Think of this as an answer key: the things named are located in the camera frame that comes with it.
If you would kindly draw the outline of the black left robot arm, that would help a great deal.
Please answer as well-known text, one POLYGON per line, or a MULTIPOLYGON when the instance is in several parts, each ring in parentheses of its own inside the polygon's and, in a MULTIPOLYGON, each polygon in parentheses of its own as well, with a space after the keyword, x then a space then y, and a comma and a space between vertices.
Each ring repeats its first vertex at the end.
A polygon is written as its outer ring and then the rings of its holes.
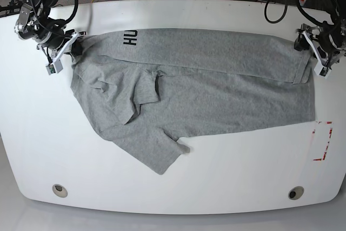
POLYGON ((324 11, 330 15, 332 23, 320 22, 303 10, 306 0, 295 0, 300 13, 311 23, 316 25, 320 34, 316 40, 322 51, 332 58, 345 49, 345 0, 322 0, 324 11))

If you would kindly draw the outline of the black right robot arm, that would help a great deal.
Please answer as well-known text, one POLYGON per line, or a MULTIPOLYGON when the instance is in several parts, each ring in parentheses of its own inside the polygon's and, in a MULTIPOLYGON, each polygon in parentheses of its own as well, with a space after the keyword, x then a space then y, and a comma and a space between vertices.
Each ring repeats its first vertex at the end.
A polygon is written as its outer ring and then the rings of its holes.
POLYGON ((43 48, 47 59, 48 50, 60 51, 68 40, 72 39, 74 30, 64 31, 65 26, 76 16, 79 0, 74 0, 74 9, 67 19, 50 18, 50 11, 58 0, 23 0, 15 32, 22 40, 33 39, 43 48))

